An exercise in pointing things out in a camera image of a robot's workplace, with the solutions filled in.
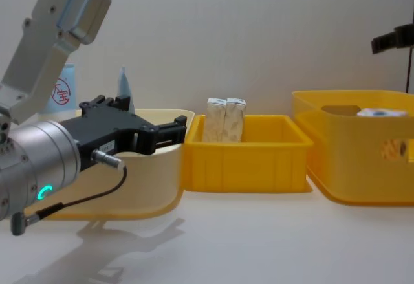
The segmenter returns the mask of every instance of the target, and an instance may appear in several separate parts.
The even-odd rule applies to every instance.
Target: teal led light ring
[[[46,192],[52,191],[52,190],[53,190],[52,185],[46,185],[45,187],[40,189],[38,193],[38,200],[43,200],[45,198]]]

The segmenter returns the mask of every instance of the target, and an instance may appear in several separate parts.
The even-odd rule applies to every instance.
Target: black cable
[[[90,201],[90,200],[93,200],[93,199],[103,197],[105,195],[109,195],[110,193],[118,190],[124,184],[125,180],[127,179],[128,170],[127,170],[126,166],[124,166],[123,171],[124,171],[124,174],[122,175],[121,181],[114,188],[111,188],[110,190],[98,193],[96,195],[90,195],[89,197],[85,197],[85,198],[75,200],[75,201],[65,203],[65,204],[63,204],[62,202],[59,202],[59,203],[53,204],[51,206],[48,206],[47,208],[44,208],[42,210],[37,211],[36,214],[39,216],[39,219],[43,219],[43,218],[48,217],[48,216],[50,216],[50,215],[52,215],[52,214],[54,214],[54,213],[56,213],[56,212],[58,212],[58,211],[60,211],[64,208],[68,208],[70,206],[74,206],[74,205],[77,205],[77,204],[80,204],[80,203],[84,203],[84,202],[87,202],[87,201]]]

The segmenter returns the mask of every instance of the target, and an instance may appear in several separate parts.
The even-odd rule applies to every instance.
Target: red circular label
[[[63,79],[58,79],[54,86],[52,99],[59,105],[65,105],[71,98],[71,88]]]

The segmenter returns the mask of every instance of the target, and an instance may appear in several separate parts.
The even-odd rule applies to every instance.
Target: cream plastic bin
[[[180,109],[136,109],[136,114],[153,124],[172,122],[187,117],[187,132],[194,113]],[[132,220],[162,215],[174,209],[180,201],[182,145],[173,145],[155,151],[151,156],[120,153],[125,160],[128,178],[116,192],[105,197],[66,208],[51,219],[59,220]],[[71,186],[27,208],[27,213],[57,202],[70,202],[100,193],[115,186],[122,174],[97,164],[80,173]]]

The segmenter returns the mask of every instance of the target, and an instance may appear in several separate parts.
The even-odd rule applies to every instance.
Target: plastic container
[[[184,187],[239,193],[306,192],[306,154],[312,145],[281,115],[247,115],[240,143],[201,142],[204,115],[196,116],[184,145]]]
[[[179,109],[136,109],[138,115],[153,124],[172,122],[187,116],[187,132],[194,113]],[[130,220],[166,213],[176,207],[182,192],[182,145],[160,148],[151,156],[118,154],[128,167],[128,178],[116,192],[105,197],[66,208],[51,219]],[[27,209],[27,213],[57,202],[80,199],[115,186],[122,174],[100,164],[80,173],[76,182]]]
[[[321,191],[345,204],[414,204],[414,96],[392,91],[299,91],[295,120],[314,141],[307,171]],[[360,117],[363,108],[407,111],[409,117]],[[387,143],[405,144],[391,160]]]

